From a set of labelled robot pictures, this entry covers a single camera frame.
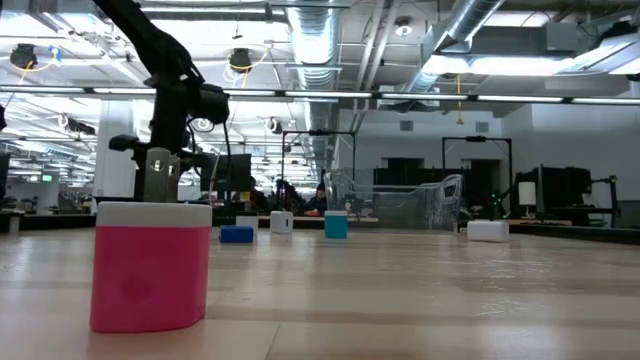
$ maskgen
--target ductwork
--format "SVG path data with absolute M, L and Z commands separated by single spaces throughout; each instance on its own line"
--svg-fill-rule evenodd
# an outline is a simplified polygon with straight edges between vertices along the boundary
M 338 33 L 338 16 L 334 9 L 303 7 L 287 9 L 292 27 L 291 40 L 296 62 L 302 65 L 330 65 L 334 62 Z M 332 90 L 336 72 L 325 69 L 298 70 L 300 87 L 304 90 Z M 332 104 L 305 103 L 305 122 L 308 130 L 327 129 Z M 324 159 L 326 139 L 311 138 L 312 155 Z M 316 161 L 318 178 L 324 164 Z
M 288 24 L 287 15 L 282 8 L 272 8 L 269 3 L 262 6 L 243 6 L 236 8 L 184 8 L 145 6 L 142 11 L 151 20 L 186 21 L 241 21 Z
M 426 47 L 428 52 L 423 56 L 423 68 L 418 71 L 402 91 L 427 92 L 442 74 L 426 71 L 424 65 L 431 55 L 442 48 L 454 46 L 452 52 L 468 52 L 471 48 L 473 35 L 480 30 L 482 25 L 498 10 L 504 0 L 458 0 L 451 11 L 451 16 L 446 20 L 443 29 L 429 29 Z

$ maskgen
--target table surface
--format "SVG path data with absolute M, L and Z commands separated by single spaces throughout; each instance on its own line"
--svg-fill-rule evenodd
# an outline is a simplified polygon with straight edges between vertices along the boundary
M 0 348 L 13 359 L 639 359 L 640 247 L 512 235 L 261 231 L 209 253 L 207 314 L 89 332 L 94 233 L 0 237 Z

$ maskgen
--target ceiling light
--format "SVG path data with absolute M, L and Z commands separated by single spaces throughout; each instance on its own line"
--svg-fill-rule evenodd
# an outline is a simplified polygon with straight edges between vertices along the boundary
M 422 66 L 422 72 L 428 74 L 464 74 L 469 72 L 467 59 L 433 55 Z
M 367 99 L 371 97 L 370 92 L 361 91 L 285 91 L 286 96 L 307 97 L 307 98 L 359 98 Z
M 482 75 L 549 76 L 562 68 L 562 61 L 557 59 L 485 56 L 473 60 L 469 72 Z
M 382 93 L 383 99 L 393 100 L 452 100 L 452 101 L 464 101 L 467 100 L 467 95 L 454 95 L 454 94 L 414 94 L 414 93 Z
M 498 95 L 480 95 L 479 101 L 504 101 L 504 102 L 537 102 L 537 103 L 559 103 L 561 97 L 552 96 L 498 96 Z
M 84 93 L 83 88 L 59 86 L 0 86 L 0 91 L 15 93 Z
M 635 75 L 640 74 L 640 58 L 632 60 L 619 68 L 611 71 L 611 75 Z
M 405 37 L 413 32 L 413 28 L 411 27 L 411 18 L 408 16 L 401 16 L 396 19 L 394 24 L 397 26 L 396 35 Z
M 9 170 L 11 175 L 40 175 L 41 173 L 41 171 Z
M 629 42 L 601 45 L 600 47 L 579 55 L 573 59 L 563 61 L 563 72 L 583 71 L 603 61 L 631 45 Z
M 409 25 L 398 26 L 396 29 L 396 35 L 405 37 L 413 32 L 413 28 Z
M 94 88 L 93 91 L 98 94 L 143 94 L 143 95 L 154 95 L 156 93 L 156 89 L 145 89 L 145 88 Z
M 275 96 L 275 91 L 269 90 L 224 90 L 225 93 L 230 96 Z
M 592 105 L 640 105 L 640 99 L 575 98 L 571 103 Z

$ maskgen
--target black frame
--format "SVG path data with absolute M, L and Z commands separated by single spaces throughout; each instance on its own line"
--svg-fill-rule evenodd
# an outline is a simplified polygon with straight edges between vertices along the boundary
M 331 136 L 331 135 L 350 135 L 351 139 L 353 139 L 353 148 L 352 157 L 352 169 L 351 169 L 351 178 L 355 181 L 356 178 L 356 133 L 353 131 L 330 131 L 330 130 L 311 130 L 311 131 L 282 131 L 282 158 L 281 158 L 281 169 L 280 169 L 280 177 L 284 181 L 284 157 L 285 157 L 285 148 L 286 146 L 286 138 L 289 134 L 298 134 L 298 135 L 309 135 L 309 136 Z M 280 207 L 281 193 L 280 189 L 278 189 L 278 207 Z
M 512 141 L 511 138 L 488 138 L 484 136 L 466 136 L 466 137 L 443 137 L 442 138 L 442 178 L 446 174 L 447 169 L 447 141 L 449 140 L 464 140 L 465 142 L 476 142 L 476 143 L 484 143 L 487 141 L 491 141 L 495 144 L 496 141 L 504 141 L 507 143 L 507 156 L 509 158 L 509 187 L 513 186 L 513 154 L 512 154 Z M 515 202 L 515 198 L 513 196 L 509 197 L 509 203 L 511 209 L 515 209 L 517 206 Z

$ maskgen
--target white object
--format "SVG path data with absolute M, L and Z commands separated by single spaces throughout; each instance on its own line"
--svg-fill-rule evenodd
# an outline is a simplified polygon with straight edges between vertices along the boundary
M 518 202 L 522 206 L 536 204 L 536 183 L 530 181 L 518 183 Z
M 12 216 L 9 218 L 9 236 L 17 236 L 20 232 L 20 217 Z
M 272 211 L 270 230 L 276 234 L 291 234 L 293 232 L 293 213 Z
M 467 224 L 467 239 L 472 241 L 509 241 L 509 223 L 506 221 L 474 220 Z
M 253 228 L 253 239 L 258 237 L 258 215 L 256 216 L 236 216 L 236 226 L 251 226 Z

